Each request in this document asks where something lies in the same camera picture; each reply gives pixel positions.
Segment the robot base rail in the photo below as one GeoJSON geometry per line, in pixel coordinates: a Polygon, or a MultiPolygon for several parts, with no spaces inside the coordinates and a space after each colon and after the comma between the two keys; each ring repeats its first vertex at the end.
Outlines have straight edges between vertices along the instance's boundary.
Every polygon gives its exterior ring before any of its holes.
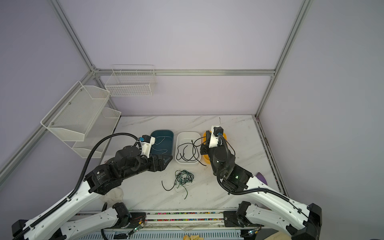
{"type": "Polygon", "coordinates": [[[236,211],[149,211],[131,212],[131,222],[124,228],[96,230],[81,240],[180,240],[193,236],[204,240],[254,239],[264,226],[242,226],[236,211]]]}

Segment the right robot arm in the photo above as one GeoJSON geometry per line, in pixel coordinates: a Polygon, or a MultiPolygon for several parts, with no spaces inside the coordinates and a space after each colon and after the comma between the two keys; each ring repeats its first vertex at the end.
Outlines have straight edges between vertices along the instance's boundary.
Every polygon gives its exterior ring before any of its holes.
{"type": "Polygon", "coordinates": [[[236,222],[240,227],[262,225],[290,236],[292,240],[318,240],[322,227],[322,209],[305,205],[270,188],[251,172],[235,163],[236,157],[223,134],[212,134],[201,146],[208,155],[214,176],[229,195],[249,196],[264,205],[249,201],[239,204],[236,222]]]}

